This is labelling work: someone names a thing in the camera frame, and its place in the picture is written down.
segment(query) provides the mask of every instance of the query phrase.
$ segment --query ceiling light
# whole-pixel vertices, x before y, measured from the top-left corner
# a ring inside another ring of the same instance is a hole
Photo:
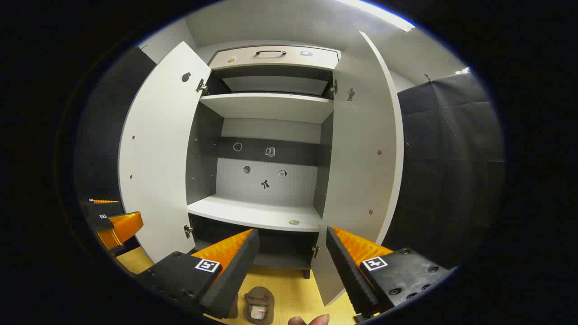
[[[407,20],[400,18],[390,12],[386,12],[382,8],[370,5],[369,3],[359,0],[337,0],[337,1],[353,6],[357,9],[361,9],[374,16],[377,16],[405,32],[409,32],[412,28],[415,28],[415,26],[409,23]]]

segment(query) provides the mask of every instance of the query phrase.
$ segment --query orange gripper pad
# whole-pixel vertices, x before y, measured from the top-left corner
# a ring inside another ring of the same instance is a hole
[[[235,255],[237,255],[237,252],[245,242],[245,239],[249,237],[249,234],[252,230],[253,229],[249,229],[247,231],[241,232],[240,234],[223,239],[220,242],[214,243],[205,249],[191,254],[191,256],[205,258],[207,260],[221,263],[223,269],[215,278],[216,281],[221,276],[221,274],[223,274],[223,271],[227,269],[227,266],[229,266],[229,263],[231,263]]]
[[[341,240],[341,243],[347,249],[351,258],[355,261],[357,267],[360,267],[361,262],[369,260],[370,258],[379,257],[393,253],[393,250],[380,246],[365,238],[354,235],[345,230],[331,227],[335,234]]]
[[[143,226],[140,211],[110,217],[109,220],[114,228],[98,232],[98,236],[107,249],[113,249],[116,246],[124,244],[125,241],[134,236]]]
[[[109,201],[109,200],[93,200],[93,202],[92,202],[92,203],[94,203],[94,204],[105,204],[105,203],[115,203],[115,202],[118,202],[118,201]]]

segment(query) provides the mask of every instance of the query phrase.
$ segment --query door hinge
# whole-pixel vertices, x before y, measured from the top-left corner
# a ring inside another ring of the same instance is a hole
[[[189,227],[188,224],[186,224],[186,225],[184,225],[183,229],[184,229],[184,235],[187,236],[187,238],[189,238],[192,234],[192,227]]]
[[[317,253],[319,252],[319,246],[311,247],[311,250],[314,251],[313,258],[317,258]]]
[[[201,81],[199,82],[199,85],[197,86],[197,92],[199,92],[199,90],[202,90],[202,95],[206,96],[209,94],[209,88],[207,86],[205,86],[205,80],[203,80],[201,78]]]
[[[329,88],[329,90],[332,91],[334,94],[337,94],[337,79],[335,79],[333,87]]]

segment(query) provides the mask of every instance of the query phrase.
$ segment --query white shelf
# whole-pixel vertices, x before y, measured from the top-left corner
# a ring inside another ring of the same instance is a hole
[[[226,119],[270,119],[321,124],[333,101],[313,96],[276,93],[235,93],[203,96],[201,103]]]
[[[248,227],[284,231],[318,232],[321,218],[313,206],[282,206],[244,202],[217,194],[187,206],[189,213]],[[297,220],[292,225],[289,220]]]

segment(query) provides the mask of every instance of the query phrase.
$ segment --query black curtain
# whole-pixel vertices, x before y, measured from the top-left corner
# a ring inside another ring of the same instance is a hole
[[[383,246],[410,247],[445,268],[459,266],[497,215],[505,167],[497,114],[471,73],[398,97],[403,173]]]
[[[124,120],[155,66],[135,47],[109,68],[88,98],[76,134],[74,176],[79,200],[120,201],[118,147]]]

